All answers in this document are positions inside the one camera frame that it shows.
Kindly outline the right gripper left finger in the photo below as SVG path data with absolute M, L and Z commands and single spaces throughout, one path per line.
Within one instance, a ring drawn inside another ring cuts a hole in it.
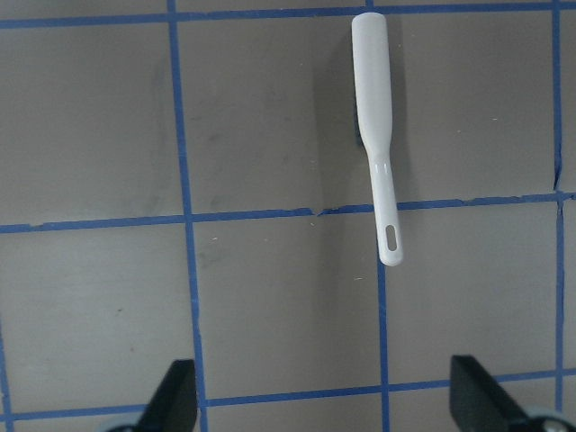
M 198 419 L 195 361 L 175 360 L 143 414 L 121 431 L 193 431 Z

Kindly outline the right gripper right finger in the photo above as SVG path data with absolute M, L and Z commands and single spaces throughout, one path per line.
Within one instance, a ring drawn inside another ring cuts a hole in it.
M 523 408 L 471 355 L 450 360 L 449 411 L 460 431 L 573 431 L 575 424 L 549 409 Z

